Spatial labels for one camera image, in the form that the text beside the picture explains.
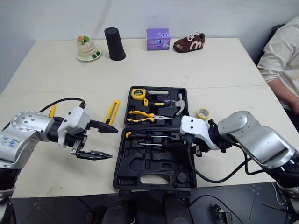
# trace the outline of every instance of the hammer head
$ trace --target hammer head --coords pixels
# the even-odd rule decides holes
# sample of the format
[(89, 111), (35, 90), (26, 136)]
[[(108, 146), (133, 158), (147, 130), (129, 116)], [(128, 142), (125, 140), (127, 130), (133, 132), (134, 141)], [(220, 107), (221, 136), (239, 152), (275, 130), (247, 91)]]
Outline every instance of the hammer head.
[(183, 95), (181, 93), (178, 94), (178, 101), (175, 101), (175, 106), (180, 107), (179, 111), (176, 113), (176, 116), (178, 116), (185, 108), (185, 101), (183, 100)]

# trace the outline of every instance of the white wall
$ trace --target white wall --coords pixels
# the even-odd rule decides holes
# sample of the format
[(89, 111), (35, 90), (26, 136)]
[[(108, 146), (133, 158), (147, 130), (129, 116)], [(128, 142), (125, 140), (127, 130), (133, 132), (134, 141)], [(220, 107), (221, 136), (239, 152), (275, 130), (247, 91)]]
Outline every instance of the white wall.
[(240, 38), (255, 59), (271, 27), (298, 14), (299, 0), (0, 0), (0, 92), (35, 40), (102, 39), (108, 26), (122, 38), (144, 38), (147, 28), (170, 28), (172, 37), (198, 30)]

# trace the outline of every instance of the brown shoe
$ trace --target brown shoe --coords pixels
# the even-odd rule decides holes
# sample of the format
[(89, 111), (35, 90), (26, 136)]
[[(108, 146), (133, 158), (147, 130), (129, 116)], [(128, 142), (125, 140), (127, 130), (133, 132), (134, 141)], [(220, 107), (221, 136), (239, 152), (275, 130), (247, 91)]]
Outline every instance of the brown shoe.
[(204, 33), (194, 32), (189, 36), (175, 41), (173, 48), (178, 53), (187, 53), (194, 50), (200, 50), (204, 47), (206, 36)]

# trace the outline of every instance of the person's arm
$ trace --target person's arm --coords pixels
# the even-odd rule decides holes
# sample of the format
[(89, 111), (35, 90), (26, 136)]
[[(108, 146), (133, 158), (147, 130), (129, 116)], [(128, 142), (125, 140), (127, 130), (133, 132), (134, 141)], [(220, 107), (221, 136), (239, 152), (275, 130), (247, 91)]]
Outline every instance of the person's arm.
[(258, 68), (278, 99), (287, 102), (295, 113), (299, 113), (299, 98), (280, 80), (280, 72), (299, 46), (299, 30), (286, 27), (278, 30), (264, 48)]
[(275, 78), (268, 82), (269, 87), (272, 89), (278, 99), (287, 102), (295, 114), (299, 114), (299, 97), (295, 96), (291, 91), (286, 88), (279, 78)]

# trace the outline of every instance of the pliers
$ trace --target pliers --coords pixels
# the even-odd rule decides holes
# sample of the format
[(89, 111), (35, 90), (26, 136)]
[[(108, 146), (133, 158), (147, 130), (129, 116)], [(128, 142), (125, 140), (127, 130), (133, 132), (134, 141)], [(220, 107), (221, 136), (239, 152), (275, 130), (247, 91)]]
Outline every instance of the pliers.
[(138, 115), (143, 115), (143, 116), (147, 117), (147, 118), (140, 119), (140, 120), (127, 119), (127, 121), (134, 122), (134, 123), (140, 123), (140, 122), (144, 122), (144, 121), (150, 121), (153, 123), (155, 120), (172, 119), (170, 117), (155, 115), (154, 113), (146, 113), (146, 112), (142, 112), (142, 111), (129, 111), (129, 114), (130, 115), (138, 114)]

